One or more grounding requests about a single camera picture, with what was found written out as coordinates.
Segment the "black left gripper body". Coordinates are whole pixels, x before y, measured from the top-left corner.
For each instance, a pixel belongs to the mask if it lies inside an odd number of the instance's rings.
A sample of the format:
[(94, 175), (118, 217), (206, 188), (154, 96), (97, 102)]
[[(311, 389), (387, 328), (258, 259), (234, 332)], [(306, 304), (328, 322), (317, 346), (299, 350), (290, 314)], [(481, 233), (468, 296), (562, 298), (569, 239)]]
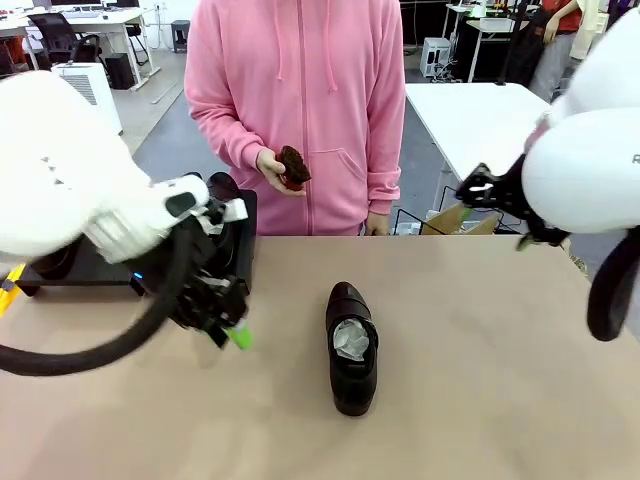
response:
[(245, 334), (248, 288), (234, 275), (216, 278), (211, 254), (199, 249), (154, 249), (130, 261), (132, 274), (153, 296), (131, 328), (154, 334), (170, 319), (207, 334)]

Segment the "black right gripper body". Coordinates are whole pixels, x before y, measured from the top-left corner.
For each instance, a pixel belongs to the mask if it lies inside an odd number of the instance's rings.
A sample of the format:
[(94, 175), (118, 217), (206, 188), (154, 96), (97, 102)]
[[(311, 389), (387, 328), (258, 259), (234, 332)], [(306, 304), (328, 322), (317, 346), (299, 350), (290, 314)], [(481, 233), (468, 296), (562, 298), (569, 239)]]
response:
[[(499, 202), (499, 209), (524, 220), (528, 230), (530, 225), (547, 225), (547, 223), (533, 210), (526, 199), (523, 190), (524, 160), (517, 159), (514, 165), (502, 176), (500, 176), (499, 191), (496, 199)], [(549, 227), (555, 230), (554, 244), (561, 245), (568, 237), (569, 233), (556, 227)]]

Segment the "brown shoe brush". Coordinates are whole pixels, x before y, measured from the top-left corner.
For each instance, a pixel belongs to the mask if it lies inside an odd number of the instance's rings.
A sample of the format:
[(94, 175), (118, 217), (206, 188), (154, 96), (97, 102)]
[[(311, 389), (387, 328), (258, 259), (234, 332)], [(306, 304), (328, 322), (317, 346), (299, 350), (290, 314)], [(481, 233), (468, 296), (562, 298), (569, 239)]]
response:
[(311, 174), (299, 151), (285, 145), (276, 155), (276, 160), (285, 167), (284, 173), (280, 175), (284, 186), (292, 191), (302, 191), (311, 179)]

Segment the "person right forearm pink sleeve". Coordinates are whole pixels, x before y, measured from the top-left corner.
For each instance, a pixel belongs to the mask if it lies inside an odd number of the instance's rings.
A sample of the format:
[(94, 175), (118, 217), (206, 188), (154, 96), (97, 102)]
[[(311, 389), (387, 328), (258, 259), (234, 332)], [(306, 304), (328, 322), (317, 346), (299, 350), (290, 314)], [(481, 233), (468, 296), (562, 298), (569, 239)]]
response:
[(262, 139), (240, 121), (226, 86), (187, 83), (190, 115), (214, 153), (236, 169), (256, 170)]

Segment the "person left forearm pink sleeve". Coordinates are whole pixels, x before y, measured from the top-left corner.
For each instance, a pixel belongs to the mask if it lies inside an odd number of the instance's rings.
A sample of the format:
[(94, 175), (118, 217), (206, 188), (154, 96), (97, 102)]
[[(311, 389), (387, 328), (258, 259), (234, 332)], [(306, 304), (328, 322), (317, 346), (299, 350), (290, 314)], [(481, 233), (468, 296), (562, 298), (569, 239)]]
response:
[(398, 185), (401, 169), (400, 151), (375, 151), (367, 165), (369, 212), (389, 215), (392, 203), (400, 198)]

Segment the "black metal shoe stand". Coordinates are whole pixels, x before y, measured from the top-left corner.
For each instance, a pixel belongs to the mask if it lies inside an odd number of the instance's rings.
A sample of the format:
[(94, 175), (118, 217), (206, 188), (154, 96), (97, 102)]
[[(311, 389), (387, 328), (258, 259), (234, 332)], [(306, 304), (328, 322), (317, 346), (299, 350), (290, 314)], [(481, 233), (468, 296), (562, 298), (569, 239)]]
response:
[(36, 295), (42, 287), (128, 286), (139, 296), (145, 293), (137, 277), (123, 265), (105, 262), (99, 254), (86, 245), (78, 250), (74, 264), (66, 277), (48, 280), (29, 266), (16, 281), (16, 285), (29, 297)]
[[(191, 233), (190, 243), (183, 246), (189, 258), (189, 276), (186, 280), (234, 276), (250, 285), (256, 237), (256, 193), (242, 189), (223, 192), (215, 188), (210, 192), (215, 200), (242, 200), (248, 217), (206, 227), (206, 215), (191, 216), (175, 226), (176, 229), (183, 228)], [(151, 251), (124, 264), (148, 292), (155, 293), (167, 277), (177, 253), (174, 236), (170, 235)]]

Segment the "person right hand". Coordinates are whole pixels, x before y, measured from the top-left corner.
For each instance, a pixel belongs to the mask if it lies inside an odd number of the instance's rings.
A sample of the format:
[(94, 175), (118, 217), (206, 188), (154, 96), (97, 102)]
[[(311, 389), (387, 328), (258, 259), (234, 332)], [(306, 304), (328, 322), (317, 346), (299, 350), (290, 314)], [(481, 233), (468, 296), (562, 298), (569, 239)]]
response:
[(291, 190), (286, 187), (282, 181), (285, 166), (276, 160), (275, 153), (272, 150), (262, 148), (257, 155), (256, 166), (275, 190), (287, 196), (305, 196), (303, 190)]

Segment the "large white table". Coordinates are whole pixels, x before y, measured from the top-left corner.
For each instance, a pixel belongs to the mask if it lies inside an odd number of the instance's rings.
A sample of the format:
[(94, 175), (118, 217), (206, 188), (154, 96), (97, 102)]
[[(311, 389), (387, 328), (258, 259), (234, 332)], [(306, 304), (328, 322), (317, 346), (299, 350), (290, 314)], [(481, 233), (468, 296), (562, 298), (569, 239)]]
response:
[(443, 156), (432, 209), (478, 164), (506, 173), (549, 104), (513, 83), (408, 83), (406, 97)]

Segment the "white computer tower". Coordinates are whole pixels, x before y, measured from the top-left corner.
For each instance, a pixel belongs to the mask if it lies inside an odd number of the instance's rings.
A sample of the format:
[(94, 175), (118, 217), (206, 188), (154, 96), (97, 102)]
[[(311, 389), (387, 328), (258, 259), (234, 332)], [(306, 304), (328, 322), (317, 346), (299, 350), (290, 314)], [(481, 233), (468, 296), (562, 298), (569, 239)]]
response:
[(448, 64), (451, 43), (442, 37), (426, 37), (423, 42), (420, 72), (424, 78), (435, 78)]

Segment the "person torso pink hoodie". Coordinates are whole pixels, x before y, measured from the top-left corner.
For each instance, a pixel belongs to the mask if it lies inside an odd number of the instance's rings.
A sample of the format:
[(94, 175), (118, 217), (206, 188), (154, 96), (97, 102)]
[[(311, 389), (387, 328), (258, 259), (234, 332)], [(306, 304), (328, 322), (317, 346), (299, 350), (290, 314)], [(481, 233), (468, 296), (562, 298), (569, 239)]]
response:
[(187, 83), (226, 86), (240, 121), (265, 148), (276, 157), (289, 145), (309, 169), (305, 196), (287, 196), (258, 168), (221, 159), (241, 188), (256, 193), (261, 235), (365, 234), (370, 155), (401, 151), (398, 0), (199, 0), (184, 94)]

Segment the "white air purifier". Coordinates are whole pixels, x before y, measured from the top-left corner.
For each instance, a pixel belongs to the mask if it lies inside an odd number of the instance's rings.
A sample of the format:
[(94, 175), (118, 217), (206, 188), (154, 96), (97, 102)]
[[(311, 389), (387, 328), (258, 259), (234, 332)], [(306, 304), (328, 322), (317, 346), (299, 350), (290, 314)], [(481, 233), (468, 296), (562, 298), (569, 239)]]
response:
[(68, 62), (56, 64), (51, 71), (69, 83), (120, 136), (123, 128), (106, 73), (100, 63)]

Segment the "black computer tower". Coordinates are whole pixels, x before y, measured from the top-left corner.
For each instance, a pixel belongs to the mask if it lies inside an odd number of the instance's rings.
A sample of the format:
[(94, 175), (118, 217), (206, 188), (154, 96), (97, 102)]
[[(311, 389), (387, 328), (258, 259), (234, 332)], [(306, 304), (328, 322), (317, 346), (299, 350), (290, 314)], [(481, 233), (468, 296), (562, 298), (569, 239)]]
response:
[(135, 80), (127, 54), (113, 53), (105, 56), (104, 63), (113, 89), (128, 90), (134, 86)]

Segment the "small black stool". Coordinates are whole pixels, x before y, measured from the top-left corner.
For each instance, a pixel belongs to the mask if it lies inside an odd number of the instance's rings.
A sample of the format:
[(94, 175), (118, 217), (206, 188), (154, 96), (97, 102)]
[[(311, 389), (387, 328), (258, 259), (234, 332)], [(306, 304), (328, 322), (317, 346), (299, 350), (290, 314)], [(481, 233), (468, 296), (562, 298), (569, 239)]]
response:
[(187, 51), (189, 29), (189, 20), (175, 20), (171, 23), (172, 44), (175, 53)]

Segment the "black office chair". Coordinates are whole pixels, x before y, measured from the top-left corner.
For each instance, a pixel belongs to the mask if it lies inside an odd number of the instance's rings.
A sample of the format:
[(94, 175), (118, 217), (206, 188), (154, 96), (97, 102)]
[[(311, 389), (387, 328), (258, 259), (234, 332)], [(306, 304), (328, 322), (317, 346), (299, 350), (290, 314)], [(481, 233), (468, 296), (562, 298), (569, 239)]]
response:
[(42, 35), (42, 67), (45, 70), (51, 70), (55, 64), (69, 62), (99, 62), (106, 69), (98, 35), (76, 33), (61, 13), (32, 14), (28, 18)]

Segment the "background table white frame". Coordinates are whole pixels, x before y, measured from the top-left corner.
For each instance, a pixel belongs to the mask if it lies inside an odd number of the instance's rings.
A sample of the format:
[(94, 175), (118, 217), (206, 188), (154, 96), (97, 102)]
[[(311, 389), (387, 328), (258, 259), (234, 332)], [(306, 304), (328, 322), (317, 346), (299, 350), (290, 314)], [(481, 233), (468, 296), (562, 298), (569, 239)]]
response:
[(479, 4), (446, 5), (443, 38), (450, 41), (447, 67), (455, 80), (464, 83), (494, 81), (499, 76), (515, 26), (512, 1), (507, 9), (496, 9), (487, 0), (483, 13)]

